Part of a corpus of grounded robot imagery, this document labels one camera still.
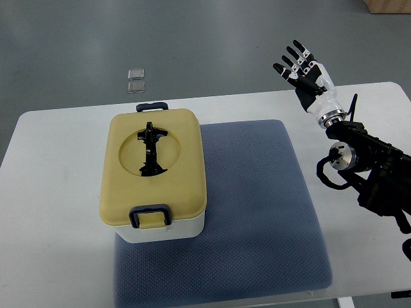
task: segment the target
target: gray mat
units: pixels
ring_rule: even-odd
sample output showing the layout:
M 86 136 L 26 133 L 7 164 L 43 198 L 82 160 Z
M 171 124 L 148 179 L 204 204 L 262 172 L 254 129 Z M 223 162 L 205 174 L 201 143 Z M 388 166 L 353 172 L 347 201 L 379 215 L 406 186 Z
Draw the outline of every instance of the gray mat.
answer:
M 324 239 L 282 122 L 209 124 L 201 131 L 204 231 L 141 244 L 117 235 L 116 307 L 173 307 L 328 287 Z

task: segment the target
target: black robotic arm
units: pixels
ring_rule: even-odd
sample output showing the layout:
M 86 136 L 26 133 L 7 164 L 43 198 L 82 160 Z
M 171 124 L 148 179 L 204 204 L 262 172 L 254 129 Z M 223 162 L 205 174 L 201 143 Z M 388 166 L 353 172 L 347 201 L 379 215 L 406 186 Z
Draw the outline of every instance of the black robotic arm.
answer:
M 345 112 L 337 102 L 337 91 L 325 67 L 301 43 L 294 40 L 293 44 L 301 55 L 289 46 L 286 50 L 297 63 L 282 56 L 290 69 L 279 63 L 273 68 L 295 87 L 303 109 L 315 116 L 327 137 L 339 140 L 317 164 L 317 176 L 333 189 L 353 187 L 359 192 L 361 207 L 379 216 L 394 216 L 400 231 L 411 233 L 404 213 L 411 215 L 411 157 L 369 135 L 362 123 L 354 122 L 356 95 L 350 110 Z M 349 114 L 350 121 L 345 121 Z M 344 185 L 334 184 L 324 174 L 328 162 L 346 180 Z M 369 170 L 367 179 L 357 174 Z M 411 239 L 404 242 L 403 251 L 411 261 Z

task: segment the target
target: black handle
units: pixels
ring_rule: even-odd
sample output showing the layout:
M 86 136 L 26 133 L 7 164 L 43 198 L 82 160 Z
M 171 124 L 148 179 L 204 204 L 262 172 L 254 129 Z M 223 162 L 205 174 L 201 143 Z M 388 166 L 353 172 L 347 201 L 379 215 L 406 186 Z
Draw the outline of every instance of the black handle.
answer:
M 141 207 L 133 207 L 130 210 L 130 221 L 131 225 L 133 228 L 139 228 L 140 227 L 140 220 L 138 214 L 141 213 L 155 213 L 155 212 L 162 212 L 164 214 L 164 222 L 166 226 L 171 224 L 171 214 L 170 214 L 170 208 L 168 207 L 167 204 L 155 204 L 155 205 L 145 205 Z
M 163 101 L 158 101 L 156 103 L 144 103 L 144 104 L 139 104 L 136 106 L 137 112 L 142 112 L 144 110 L 151 110 L 151 109 L 163 109 L 163 110 L 168 110 L 168 105 L 167 103 Z

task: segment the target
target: clear plastic piece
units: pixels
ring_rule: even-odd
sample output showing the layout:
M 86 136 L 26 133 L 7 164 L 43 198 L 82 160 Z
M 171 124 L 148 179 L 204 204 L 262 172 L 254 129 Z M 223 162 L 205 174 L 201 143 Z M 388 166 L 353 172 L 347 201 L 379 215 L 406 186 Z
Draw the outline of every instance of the clear plastic piece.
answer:
M 128 71 L 128 80 L 143 79 L 144 69 L 131 69 Z
M 144 81 L 132 81 L 128 83 L 128 93 L 141 93 L 144 92 Z

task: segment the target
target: plastic container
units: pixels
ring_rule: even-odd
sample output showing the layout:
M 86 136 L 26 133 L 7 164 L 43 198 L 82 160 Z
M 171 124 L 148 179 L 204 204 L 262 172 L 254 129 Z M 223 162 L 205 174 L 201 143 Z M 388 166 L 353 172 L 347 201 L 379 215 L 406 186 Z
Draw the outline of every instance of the plastic container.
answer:
M 143 111 L 155 108 L 163 110 Z M 187 109 L 141 104 L 110 124 L 100 218 L 129 243 L 194 237 L 204 228 L 200 125 Z

